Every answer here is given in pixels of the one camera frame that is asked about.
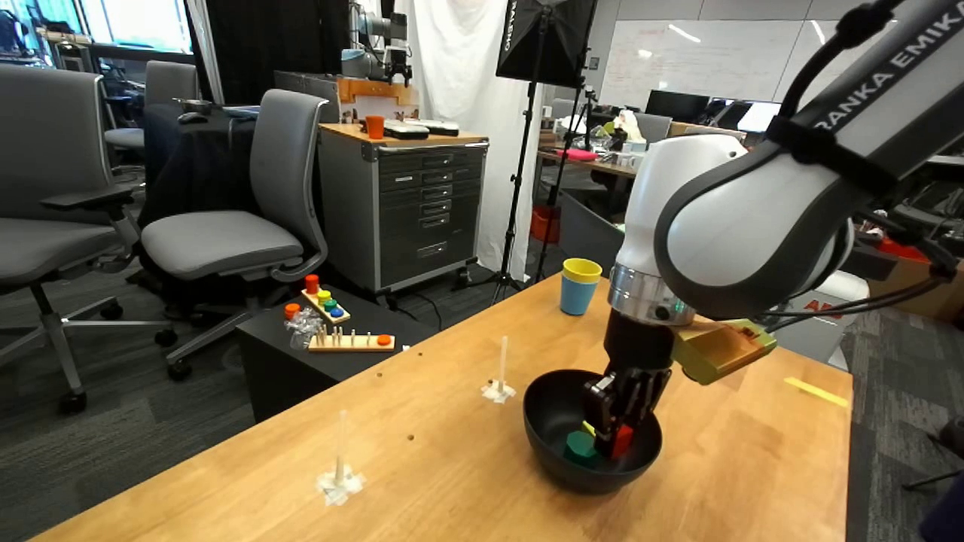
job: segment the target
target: window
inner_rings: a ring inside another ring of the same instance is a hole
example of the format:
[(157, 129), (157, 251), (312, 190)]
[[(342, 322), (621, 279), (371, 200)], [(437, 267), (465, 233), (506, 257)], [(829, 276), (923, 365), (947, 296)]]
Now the window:
[(83, 0), (95, 41), (189, 52), (182, 0)]

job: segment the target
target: office chair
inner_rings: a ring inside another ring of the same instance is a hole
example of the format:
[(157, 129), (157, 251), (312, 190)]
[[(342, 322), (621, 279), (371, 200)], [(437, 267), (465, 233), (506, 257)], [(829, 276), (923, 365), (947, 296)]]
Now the office chair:
[(100, 77), (65, 68), (0, 65), (0, 296), (29, 288), (39, 329), (0, 351), (0, 359), (49, 337), (70, 393), (62, 412), (88, 403), (66, 332), (102, 324), (169, 329), (152, 318), (88, 318), (96, 309), (120, 315), (102, 297), (70, 315), (55, 313), (47, 284), (86, 272), (114, 252), (134, 225), (125, 218), (129, 187), (114, 187), (102, 145)]
[[(145, 110), (152, 103), (200, 96), (200, 71), (189, 63), (148, 59), (145, 65)], [(119, 152), (145, 152), (141, 128), (111, 128), (102, 137)]]
[[(153, 267), (182, 284), (210, 276), (241, 284), (246, 301), (243, 309), (167, 355), (173, 380), (189, 374), (187, 355), (233, 334), (264, 301), (281, 301), (294, 284), (326, 262), (329, 244), (315, 203), (321, 105), (321, 96), (294, 90), (262, 96), (249, 148), (249, 190), (260, 215), (189, 210), (145, 225), (141, 252)], [(264, 284), (273, 286), (271, 296), (260, 296), (257, 286)]]

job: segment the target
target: black stand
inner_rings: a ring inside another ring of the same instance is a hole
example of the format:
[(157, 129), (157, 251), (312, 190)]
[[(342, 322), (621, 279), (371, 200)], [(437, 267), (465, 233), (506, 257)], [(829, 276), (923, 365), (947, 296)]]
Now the black stand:
[(574, 101), (571, 129), (567, 129), (567, 140), (565, 140), (565, 156), (560, 156), (560, 162), (557, 162), (557, 171), (556, 171), (556, 181), (553, 181), (553, 187), (549, 187), (549, 200), (545, 200), (545, 206), (549, 206), (553, 215), (549, 215), (549, 219), (545, 219), (545, 238), (542, 238), (542, 246), (539, 246), (536, 279), (542, 279), (549, 233), (556, 229), (556, 219), (557, 219), (560, 187), (565, 187), (565, 174), (567, 174), (567, 162), (571, 162), (571, 148), (574, 148), (574, 143), (576, 143), (576, 128), (592, 118), (592, 105), (593, 105), (593, 101), (588, 96), (588, 101), (585, 101), (585, 110), (578, 110), (578, 96), (581, 96), (581, 85), (578, 85), (576, 101)]
[(524, 110), (524, 128), (520, 128), (520, 145), (517, 145), (517, 166), (511, 181), (511, 206), (509, 206), (509, 224), (506, 224), (506, 244), (504, 244), (504, 264), (497, 275), (490, 275), (483, 284), (506, 284), (511, 288), (520, 288), (524, 284), (509, 276), (509, 257), (511, 257), (511, 242), (514, 242), (514, 210), (517, 210), (517, 192), (520, 192), (520, 174), (524, 174), (524, 154), (532, 145), (532, 128), (533, 128), (533, 110), (536, 110), (536, 85), (539, 85), (539, 68), (542, 68), (542, 47), (545, 47), (545, 33), (549, 33), (549, 20), (553, 20), (553, 5), (542, 5), (539, 12), (539, 39), (536, 39), (536, 63), (533, 63), (533, 75), (528, 82), (528, 110)]

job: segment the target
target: softbox light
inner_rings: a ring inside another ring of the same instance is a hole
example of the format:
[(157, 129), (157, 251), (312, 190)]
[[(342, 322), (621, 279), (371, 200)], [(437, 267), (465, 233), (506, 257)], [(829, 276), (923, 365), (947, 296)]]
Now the softbox light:
[(598, 0), (509, 0), (497, 75), (581, 87)]

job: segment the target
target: metal filing cabinet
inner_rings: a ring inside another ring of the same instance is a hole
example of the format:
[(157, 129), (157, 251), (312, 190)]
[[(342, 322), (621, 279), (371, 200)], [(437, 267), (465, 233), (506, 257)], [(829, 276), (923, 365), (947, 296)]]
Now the metal filing cabinet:
[(397, 293), (474, 262), (484, 152), (483, 137), (400, 143), (323, 124), (329, 262), (369, 293)]

